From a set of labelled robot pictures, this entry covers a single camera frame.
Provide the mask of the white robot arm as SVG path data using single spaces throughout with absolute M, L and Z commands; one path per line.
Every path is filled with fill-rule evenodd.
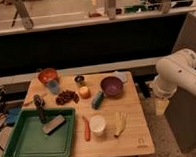
M 196 53 L 193 50 L 182 49 L 160 58 L 156 71 L 151 88 L 157 97 L 170 99 L 178 87 L 196 96 Z

